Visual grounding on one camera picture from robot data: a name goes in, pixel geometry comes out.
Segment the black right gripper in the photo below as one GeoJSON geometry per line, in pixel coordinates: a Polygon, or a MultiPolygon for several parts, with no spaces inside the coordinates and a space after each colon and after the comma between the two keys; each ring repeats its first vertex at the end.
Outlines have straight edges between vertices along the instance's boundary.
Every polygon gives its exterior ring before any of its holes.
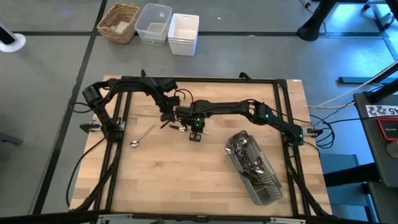
{"type": "Polygon", "coordinates": [[[175,108],[176,118],[180,120],[179,131],[188,131],[191,128],[192,133],[189,140],[193,142],[201,141],[201,134],[205,127],[205,107],[203,105],[194,105],[190,107],[178,106],[175,108]]]}

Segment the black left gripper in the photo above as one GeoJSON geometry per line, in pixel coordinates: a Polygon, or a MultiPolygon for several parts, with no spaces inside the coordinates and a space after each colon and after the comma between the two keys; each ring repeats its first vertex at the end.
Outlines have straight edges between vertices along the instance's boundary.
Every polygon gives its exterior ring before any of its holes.
{"type": "Polygon", "coordinates": [[[161,122],[165,122],[160,127],[160,129],[162,129],[171,121],[175,121],[174,108],[180,105],[180,97],[177,95],[167,96],[164,92],[157,92],[156,105],[162,113],[160,116],[161,122]]]}

